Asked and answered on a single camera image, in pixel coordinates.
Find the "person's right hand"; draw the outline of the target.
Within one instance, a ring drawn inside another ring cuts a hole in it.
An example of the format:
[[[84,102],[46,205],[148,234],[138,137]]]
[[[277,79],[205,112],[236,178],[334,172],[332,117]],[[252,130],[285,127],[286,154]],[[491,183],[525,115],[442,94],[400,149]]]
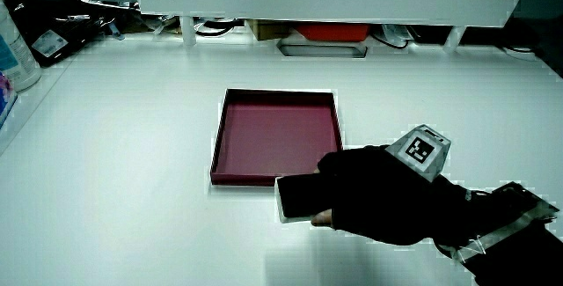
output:
[[[331,202],[311,223],[386,244],[409,246],[424,238],[461,246],[472,194],[441,175],[451,142],[420,125],[395,143],[326,154],[317,173]]]

